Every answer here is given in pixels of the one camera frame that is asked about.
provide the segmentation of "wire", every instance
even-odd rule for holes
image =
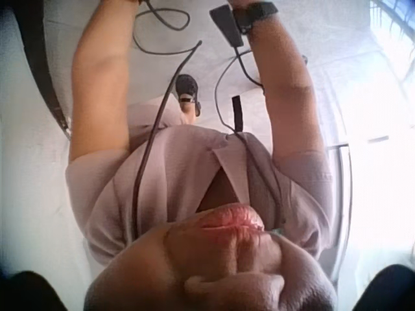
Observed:
[[[255,169],[258,171],[259,175],[261,176],[261,179],[264,181],[265,186],[267,187],[269,193],[271,194],[272,199],[274,200],[274,203],[277,207],[277,209],[279,208],[279,210],[281,211],[281,224],[285,224],[286,223],[286,219],[285,219],[285,213],[283,210],[283,206],[282,204],[280,204],[279,199],[277,198],[275,191],[272,187],[272,185],[269,183],[269,181],[267,180],[267,178],[264,176],[263,171],[259,168],[258,162],[256,161],[256,158],[253,154],[253,152],[251,151],[251,148],[248,146],[248,143],[246,142],[246,139],[241,136],[241,134],[239,134],[238,132],[235,131],[234,128],[232,128],[229,124],[226,124],[222,118],[222,114],[220,113],[220,109],[219,109],[219,101],[218,101],[218,90],[219,90],[219,86],[220,83],[222,82],[225,74],[228,72],[228,70],[230,69],[230,67],[235,63],[236,59],[241,59],[242,56],[251,53],[251,50],[248,51],[244,51],[242,54],[238,53],[238,56],[234,57],[233,60],[228,64],[228,66],[225,68],[225,70],[223,71],[223,73],[221,74],[221,76],[219,77],[218,82],[216,83],[215,86],[215,106],[216,106],[216,111],[218,113],[219,119],[220,119],[220,123],[222,123],[223,126],[225,126],[226,128],[228,128],[229,130],[231,130],[233,132],[233,134],[242,142],[242,144],[245,146],[248,157],[251,159],[252,163],[255,166]],[[269,158],[270,164],[272,165],[272,167],[274,167],[275,165],[272,162],[271,157]],[[280,197],[282,196],[282,191],[281,191],[281,185],[279,184],[279,180],[275,174],[274,170],[271,170],[274,178],[276,180],[277,183],[277,187],[278,187],[278,191],[279,191],[279,195]]]
[[[259,83],[259,82],[256,82],[247,72],[246,72],[246,68],[245,68],[245,65],[244,65],[244,62],[242,61],[242,58],[241,58],[241,56],[242,55],[240,55],[239,54],[239,51],[238,51],[238,48],[237,47],[234,47],[233,48],[234,50],[235,50],[235,54],[236,54],[236,57],[238,58],[238,60],[239,60],[239,63],[240,63],[240,65],[241,65],[241,68],[242,68],[242,71],[244,72],[244,75],[245,75],[245,77],[247,77],[247,79],[249,80],[249,81],[251,81],[253,84],[255,84],[255,85],[257,85],[257,86],[259,86],[260,88],[262,88],[262,90],[265,92],[265,89],[264,89],[264,86],[261,84],[261,83]]]
[[[186,11],[183,10],[178,10],[176,8],[154,8],[151,3],[150,0],[144,0],[144,2],[146,2],[148,9],[147,11],[141,12],[139,14],[136,15],[136,21],[147,14],[154,14],[154,16],[156,16],[156,18],[163,24],[165,25],[168,29],[174,30],[174,31],[183,31],[185,30],[189,24],[190,24],[190,14]],[[160,14],[158,14],[158,12],[176,12],[176,13],[180,13],[183,14],[186,17],[186,22],[183,26],[181,27],[175,27],[173,25],[171,25],[170,23],[166,22],[161,16]],[[146,48],[144,48],[142,45],[139,44],[138,39],[136,38],[136,32],[133,32],[133,36],[132,39],[134,41],[134,43],[137,45],[137,48],[145,53],[145,54],[149,54],[149,55],[158,55],[158,56],[173,56],[173,55],[180,55],[180,54],[186,54],[186,53],[190,53],[192,52],[196,47],[192,47],[191,49],[187,49],[187,50],[183,50],[183,51],[178,51],[178,52],[154,52],[154,51],[149,51]]]
[[[163,23],[163,25],[165,25],[166,27],[168,27],[169,29],[175,30],[175,31],[182,31],[183,29],[185,29],[189,23],[190,23],[190,15],[182,10],[177,10],[177,9],[173,9],[173,8],[157,8],[155,9],[151,4],[149,0],[145,0],[148,8],[150,10],[142,12],[140,14],[138,14],[136,16],[136,20],[137,18],[139,18],[140,16],[143,16],[145,14],[149,14],[149,13],[153,13],[157,19]],[[159,14],[158,12],[161,11],[169,11],[169,12],[180,12],[183,13],[187,16],[187,22],[184,26],[182,27],[174,27],[171,24],[169,24],[168,22],[166,22]],[[185,51],[180,51],[180,52],[168,52],[168,53],[164,53],[164,52],[151,52],[151,51],[147,51],[145,49],[143,49],[137,42],[136,38],[135,38],[135,34],[133,34],[133,39],[136,43],[136,45],[138,46],[138,48],[140,50],[142,50],[144,53],[147,54],[152,54],[152,55],[162,55],[162,56],[170,56],[170,55],[178,55],[178,54],[184,54],[184,53],[189,53],[189,55],[186,56],[185,60],[179,65],[179,67],[177,68],[176,72],[174,73],[169,86],[164,94],[163,100],[161,102],[160,108],[157,112],[157,117],[156,120],[154,121],[154,125],[151,129],[150,132],[150,137],[148,138],[148,142],[143,154],[143,158],[141,160],[141,164],[140,167],[138,169],[138,173],[136,176],[136,180],[134,181],[134,188],[133,188],[133,197],[132,197],[132,206],[131,206],[131,211],[132,211],[132,217],[131,217],[131,221],[132,221],[132,232],[133,232],[133,239],[137,240],[139,237],[139,231],[141,231],[141,229],[139,230],[138,228],[138,196],[139,196],[139,191],[140,191],[140,186],[141,186],[141,181],[143,180],[143,176],[144,176],[144,172],[147,166],[147,162],[148,159],[150,157],[150,153],[153,147],[153,143],[154,143],[154,139],[156,138],[156,135],[158,133],[158,129],[159,129],[159,125],[160,125],[160,121],[161,118],[163,117],[163,112],[164,109],[167,105],[167,100],[169,99],[169,95],[172,92],[173,89],[173,85],[177,79],[177,77],[179,76],[179,74],[182,72],[184,66],[188,63],[188,61],[193,57],[193,55],[195,54],[195,52],[197,51],[197,49],[199,48],[199,46],[202,45],[202,41],[199,41],[192,49],[188,49]]]

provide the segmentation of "foot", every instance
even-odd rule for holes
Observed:
[[[182,111],[184,107],[189,104],[195,105],[196,117],[200,116],[200,110],[202,109],[199,101],[197,100],[199,87],[196,80],[189,75],[180,75],[176,80],[176,92],[179,97],[179,103]]]

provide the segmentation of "black wristwatch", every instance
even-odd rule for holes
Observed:
[[[272,2],[252,3],[245,9],[237,8],[233,10],[233,16],[239,31],[244,35],[251,31],[256,21],[262,21],[277,13],[278,9]]]

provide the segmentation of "shoe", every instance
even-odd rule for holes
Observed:
[[[179,102],[194,102],[196,117],[200,116],[202,105],[197,100],[199,86],[196,80],[190,75],[180,75],[176,80],[176,92]]]

